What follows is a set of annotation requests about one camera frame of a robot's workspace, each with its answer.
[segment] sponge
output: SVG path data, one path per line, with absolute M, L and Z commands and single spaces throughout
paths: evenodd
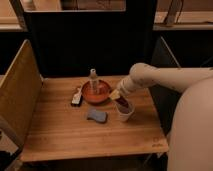
M 89 109 L 87 114 L 87 119 L 95 120 L 98 123 L 106 123 L 107 121 L 107 113 L 96 110 L 94 108 Z

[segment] wooden tabletop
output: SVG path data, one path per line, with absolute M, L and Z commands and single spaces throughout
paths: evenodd
M 100 78 L 114 88 L 123 77 Z M 81 107 L 70 105 L 76 86 L 87 81 L 86 77 L 44 80 L 21 154 L 23 162 L 168 151 L 148 89 L 128 96 L 135 105 L 135 113 L 128 122 L 122 123 L 110 100 L 97 106 L 85 101 Z M 107 123 L 87 120 L 86 114 L 91 107 L 107 112 Z

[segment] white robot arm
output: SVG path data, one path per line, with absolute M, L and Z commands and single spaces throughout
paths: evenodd
M 212 68 L 156 68 L 138 63 L 117 85 L 123 95 L 155 84 L 183 93 L 173 117 L 167 171 L 213 170 L 212 76 Z
M 137 63 L 130 73 L 122 79 L 117 89 L 122 94 L 129 94 L 138 88 L 159 84 L 184 92 L 190 85 L 213 76 L 213 68 L 156 68 L 145 63 Z

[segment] orange bowl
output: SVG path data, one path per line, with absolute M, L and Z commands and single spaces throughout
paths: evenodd
M 84 100 L 91 104 L 99 104 L 107 100 L 111 92 L 110 85 L 103 80 L 99 80 L 98 88 L 99 94 L 93 94 L 90 82 L 86 82 L 82 87 L 82 96 Z

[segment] white cup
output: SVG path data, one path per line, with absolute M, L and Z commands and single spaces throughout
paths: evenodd
M 118 120 L 121 122 L 126 122 L 135 111 L 135 107 L 129 101 L 128 107 L 122 106 L 118 102 L 115 102 L 115 106 L 118 112 Z

